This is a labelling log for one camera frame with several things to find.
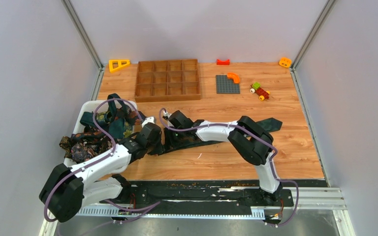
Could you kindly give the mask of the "dark green leaf tie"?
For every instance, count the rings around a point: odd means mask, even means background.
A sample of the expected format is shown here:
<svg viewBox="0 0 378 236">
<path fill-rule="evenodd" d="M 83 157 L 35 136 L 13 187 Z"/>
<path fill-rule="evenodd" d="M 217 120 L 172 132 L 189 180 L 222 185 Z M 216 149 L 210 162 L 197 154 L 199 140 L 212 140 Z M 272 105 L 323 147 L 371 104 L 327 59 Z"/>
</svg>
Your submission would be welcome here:
<svg viewBox="0 0 378 236">
<path fill-rule="evenodd" d="M 275 118 L 267 118 L 264 120 L 257 121 L 256 123 L 269 133 L 279 131 L 283 124 L 282 121 L 277 120 Z M 203 143 L 204 145 L 202 146 L 208 146 L 208 145 L 219 144 L 221 142 L 220 141 L 203 141 Z M 177 151 L 177 150 L 183 150 L 183 149 L 185 148 L 166 148 L 165 154 L 173 152 L 173 151 Z"/>
</svg>

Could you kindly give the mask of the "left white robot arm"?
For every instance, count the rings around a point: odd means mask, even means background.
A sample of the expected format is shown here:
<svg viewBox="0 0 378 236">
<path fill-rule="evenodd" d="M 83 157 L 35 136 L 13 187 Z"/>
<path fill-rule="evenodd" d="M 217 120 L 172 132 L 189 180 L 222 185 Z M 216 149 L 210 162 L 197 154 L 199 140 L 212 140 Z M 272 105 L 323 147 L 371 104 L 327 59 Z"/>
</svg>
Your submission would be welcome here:
<svg viewBox="0 0 378 236">
<path fill-rule="evenodd" d="M 121 140 L 101 155 L 70 167 L 63 163 L 55 166 L 39 194 L 45 219 L 66 222 L 81 208 L 106 199 L 126 203 L 131 190 L 119 174 L 103 181 L 100 178 L 113 171 L 122 173 L 160 141 L 161 128 L 147 123 L 135 136 Z"/>
</svg>

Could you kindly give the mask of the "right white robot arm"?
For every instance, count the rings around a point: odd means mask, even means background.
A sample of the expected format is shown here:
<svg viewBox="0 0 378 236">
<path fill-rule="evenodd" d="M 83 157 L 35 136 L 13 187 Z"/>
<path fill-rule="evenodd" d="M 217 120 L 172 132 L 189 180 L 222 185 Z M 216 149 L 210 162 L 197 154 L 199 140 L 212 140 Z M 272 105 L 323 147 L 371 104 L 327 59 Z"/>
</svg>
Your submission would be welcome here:
<svg viewBox="0 0 378 236">
<path fill-rule="evenodd" d="M 273 137 L 248 116 L 231 122 L 211 122 L 197 120 L 193 122 L 182 112 L 170 114 L 165 108 L 159 111 L 160 122 L 165 128 L 184 134 L 195 135 L 198 139 L 229 142 L 240 156 L 254 166 L 262 190 L 261 198 L 267 205 L 274 205 L 281 199 L 282 186 L 272 164 L 278 153 L 273 146 Z"/>
</svg>

